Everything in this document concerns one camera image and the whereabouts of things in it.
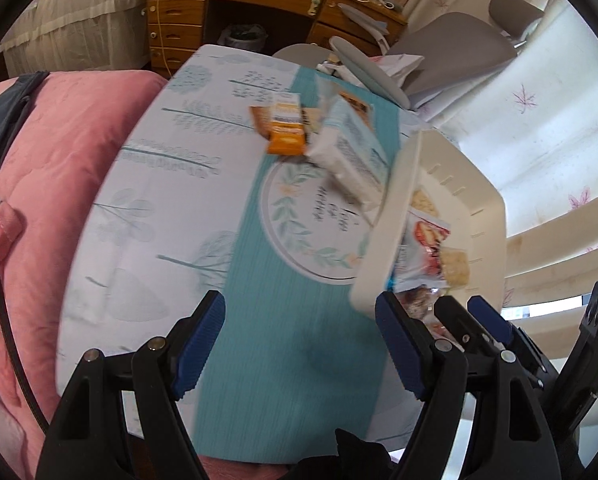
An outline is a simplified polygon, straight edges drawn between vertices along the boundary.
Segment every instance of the teal stripe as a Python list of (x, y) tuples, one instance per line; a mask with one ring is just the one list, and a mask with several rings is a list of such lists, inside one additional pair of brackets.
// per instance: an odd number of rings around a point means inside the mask
[[(290, 89), (317, 105), (316, 72), (300, 69)], [(376, 107), (390, 161), (399, 145), (394, 105), (357, 88)], [(327, 285), (285, 265), (259, 214), (262, 159), (234, 247), (223, 294), (226, 321), (204, 370), (193, 433), (200, 454), (294, 463), (336, 453), (335, 428), (367, 433), (386, 361), (375, 323), (349, 304), (349, 285)]]

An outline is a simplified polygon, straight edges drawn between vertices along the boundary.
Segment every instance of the pink bedspread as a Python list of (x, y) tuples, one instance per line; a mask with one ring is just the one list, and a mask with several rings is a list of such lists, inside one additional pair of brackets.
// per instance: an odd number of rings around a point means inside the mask
[[(0, 83), (0, 93), (12, 82)], [(0, 198), (24, 224), (2, 266), (6, 301), (24, 368), (48, 418), (59, 400), (57, 332), (80, 232), (119, 148), (165, 83), (146, 71), (51, 74), (0, 170)], [(34, 473), (43, 435), (1, 336), (0, 396), (26, 433), (24, 461)]]

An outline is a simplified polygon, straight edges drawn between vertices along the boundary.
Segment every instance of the white curtain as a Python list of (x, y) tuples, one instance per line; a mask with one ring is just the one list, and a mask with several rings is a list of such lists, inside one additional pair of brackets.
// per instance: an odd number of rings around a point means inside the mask
[[(598, 40), (566, 0), (526, 1), (545, 17), (517, 59), (420, 110), (504, 198), (509, 306), (585, 294), (598, 280)], [(488, 3), (405, 10), (416, 30), (455, 10), (488, 22)]]

